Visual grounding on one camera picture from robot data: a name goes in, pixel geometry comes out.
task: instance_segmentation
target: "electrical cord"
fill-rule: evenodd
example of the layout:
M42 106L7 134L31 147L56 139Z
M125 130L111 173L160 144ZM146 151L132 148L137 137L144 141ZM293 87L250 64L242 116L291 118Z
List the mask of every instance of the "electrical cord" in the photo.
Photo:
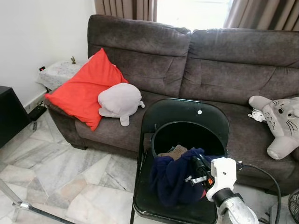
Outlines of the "electrical cord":
M243 164L243 167L252 167L252 168L255 168L259 171L262 171L264 174L268 175L275 183L276 185L276 188L277 188L277 191L278 191L278 195L277 195L277 212L276 212L276 219L275 219L275 224L278 224L279 223L279 218L280 218L280 209L281 209L281 192L280 192L280 187L279 187L279 184L277 183L277 181L275 180L275 178L269 174L268 172L264 171L263 169L255 166L255 165L252 165L252 164Z

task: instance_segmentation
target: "fan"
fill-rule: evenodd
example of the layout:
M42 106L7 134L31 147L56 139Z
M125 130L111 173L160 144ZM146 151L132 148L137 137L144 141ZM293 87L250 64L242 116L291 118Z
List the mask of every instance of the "fan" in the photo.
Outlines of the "fan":
M289 197L289 210L295 222L299 224L299 189Z

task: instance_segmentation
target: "white wall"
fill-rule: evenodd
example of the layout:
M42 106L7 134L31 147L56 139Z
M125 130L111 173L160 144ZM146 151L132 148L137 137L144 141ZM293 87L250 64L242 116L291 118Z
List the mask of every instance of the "white wall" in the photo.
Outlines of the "white wall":
M58 60L87 60L93 0L0 0L0 85L25 106L44 93L38 69Z

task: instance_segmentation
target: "black chair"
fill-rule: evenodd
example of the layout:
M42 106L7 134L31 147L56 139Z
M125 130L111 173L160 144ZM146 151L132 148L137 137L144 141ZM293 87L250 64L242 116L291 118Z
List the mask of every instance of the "black chair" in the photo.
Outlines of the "black chair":
M134 223L136 211L141 217L170 224L215 224L216 206L206 197L195 204L166 208L150 191L149 176L154 155L150 150L151 138L145 138L148 133L156 133L151 148L157 154L180 144L188 149L201 147L207 155L227 157L229 123L225 114L210 104L182 99L160 100L146 111L142 120L130 221L130 224Z

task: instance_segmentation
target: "fabric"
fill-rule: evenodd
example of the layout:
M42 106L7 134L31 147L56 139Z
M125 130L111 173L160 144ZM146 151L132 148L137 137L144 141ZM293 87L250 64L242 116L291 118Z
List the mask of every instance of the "fabric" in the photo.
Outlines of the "fabric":
M298 0L235 0L224 27L299 31L298 16Z
M170 156L171 158L173 158L173 160L178 160L181 157L181 155L187 151L188 150L185 147L177 145L171 152L160 153L158 154L158 156Z
M140 91L128 83L120 83L101 92L99 114L104 117L120 118L122 126L130 124L129 116L136 113L139 106L144 108Z
M269 156L280 160L299 147L299 97L269 100L252 96L249 104L263 112L275 139L267 148Z
M157 0L95 0L97 14L157 21Z
M88 55L103 47L132 85L178 97L190 38L190 31L185 28L92 15L88 26Z
M56 62L39 73L37 82L54 90L69 81L82 66L82 64L72 64L68 61Z
M110 63L104 50L96 53L88 63L67 83L45 98L60 107L67 114L86 123L95 130L101 120L98 95L109 87L127 80Z
M146 108L158 100L169 98L145 91L141 91L141 95ZM76 120L76 129L81 138L138 152L141 123L145 111L146 109L139 109L130 116L130 125L127 127L121 126L118 119L103 117L99 127L94 132L79 120Z
M240 105L253 95L286 98L299 93L298 58L296 32L197 30L179 97Z
M151 174L150 189L157 193L161 203L166 207L177 205L177 203L195 203L206 195L201 184L192 186L185 179L196 176L192 169L190 160L192 156L205 155L201 148L191 149L181 155L178 160L170 156L158 156L155 158ZM208 162L219 156L204 156Z

